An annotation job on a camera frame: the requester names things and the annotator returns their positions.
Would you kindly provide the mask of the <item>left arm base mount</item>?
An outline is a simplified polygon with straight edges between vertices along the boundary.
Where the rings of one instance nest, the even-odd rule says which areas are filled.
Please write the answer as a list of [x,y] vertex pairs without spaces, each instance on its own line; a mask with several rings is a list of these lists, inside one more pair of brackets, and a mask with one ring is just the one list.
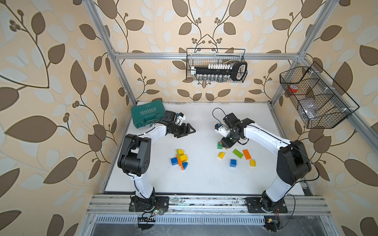
[[137,196],[131,197],[129,206],[130,212],[150,212],[157,211],[158,214],[164,214],[169,208],[169,197],[167,196],[152,196],[149,199],[140,198]]

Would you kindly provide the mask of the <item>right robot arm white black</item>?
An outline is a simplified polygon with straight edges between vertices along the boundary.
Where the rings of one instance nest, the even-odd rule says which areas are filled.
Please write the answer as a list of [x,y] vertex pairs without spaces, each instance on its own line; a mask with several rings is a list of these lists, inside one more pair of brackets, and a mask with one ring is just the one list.
[[311,161],[304,144],[290,141],[261,128],[250,119],[239,120],[234,114],[224,118],[227,125],[216,124],[215,131],[223,136],[221,144],[231,148],[240,139],[252,140],[277,156],[277,176],[261,195],[265,208],[279,202],[311,170]]

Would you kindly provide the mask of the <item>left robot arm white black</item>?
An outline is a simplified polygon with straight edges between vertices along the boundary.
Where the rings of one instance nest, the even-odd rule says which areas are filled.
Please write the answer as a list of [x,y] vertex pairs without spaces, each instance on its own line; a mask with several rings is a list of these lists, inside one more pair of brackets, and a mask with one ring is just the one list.
[[157,123],[141,134],[125,136],[117,166],[131,178],[139,199],[152,200],[155,194],[146,175],[151,163],[152,144],[168,134],[182,138],[193,133],[196,130],[190,124]]

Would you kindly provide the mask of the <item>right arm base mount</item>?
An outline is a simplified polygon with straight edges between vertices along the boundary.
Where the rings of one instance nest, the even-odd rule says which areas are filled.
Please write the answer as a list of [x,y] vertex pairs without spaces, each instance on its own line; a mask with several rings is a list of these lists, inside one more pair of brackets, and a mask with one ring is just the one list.
[[272,202],[269,198],[247,197],[244,199],[248,213],[288,213],[283,199]]

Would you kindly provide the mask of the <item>small blue lego brick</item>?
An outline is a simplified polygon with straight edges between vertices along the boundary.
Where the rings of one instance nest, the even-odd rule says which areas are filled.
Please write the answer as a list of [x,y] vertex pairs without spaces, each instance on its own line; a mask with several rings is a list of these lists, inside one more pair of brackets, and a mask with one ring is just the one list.
[[177,157],[171,158],[171,164],[172,164],[172,166],[178,165]]

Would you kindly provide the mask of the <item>orange lego brick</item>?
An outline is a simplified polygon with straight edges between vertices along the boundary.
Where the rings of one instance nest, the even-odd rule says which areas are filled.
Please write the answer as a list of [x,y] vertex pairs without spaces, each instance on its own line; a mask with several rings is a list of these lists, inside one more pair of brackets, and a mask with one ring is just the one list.
[[184,171],[184,167],[183,167],[183,164],[182,164],[182,161],[181,161],[180,155],[177,154],[176,157],[177,157],[178,165],[181,167],[181,170]]

